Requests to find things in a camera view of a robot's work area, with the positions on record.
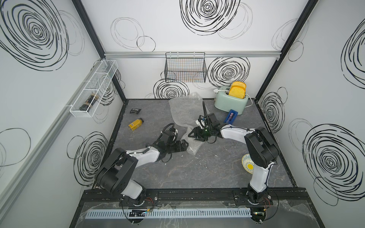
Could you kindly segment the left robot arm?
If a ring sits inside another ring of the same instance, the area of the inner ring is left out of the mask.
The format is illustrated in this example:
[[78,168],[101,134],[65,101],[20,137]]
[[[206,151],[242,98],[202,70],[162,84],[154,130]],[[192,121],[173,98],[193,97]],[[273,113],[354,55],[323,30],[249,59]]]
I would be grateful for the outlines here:
[[178,131],[171,127],[163,130],[155,142],[142,149],[115,149],[95,175],[97,186],[113,197],[127,196],[134,205],[142,205],[146,199],[146,188],[131,179],[135,169],[161,161],[168,154],[185,152],[189,143],[186,140],[178,140],[177,137]]

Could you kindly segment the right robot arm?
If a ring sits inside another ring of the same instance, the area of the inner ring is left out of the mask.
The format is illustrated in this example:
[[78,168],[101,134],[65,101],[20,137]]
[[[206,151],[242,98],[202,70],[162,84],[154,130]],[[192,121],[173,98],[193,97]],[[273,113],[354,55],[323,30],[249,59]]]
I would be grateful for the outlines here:
[[277,163],[280,149],[264,127],[244,128],[229,123],[220,124],[215,114],[199,116],[197,126],[188,137],[206,142],[210,137],[231,139],[246,144],[253,161],[253,174],[246,192],[249,203],[258,205],[268,190],[268,180],[273,165]]

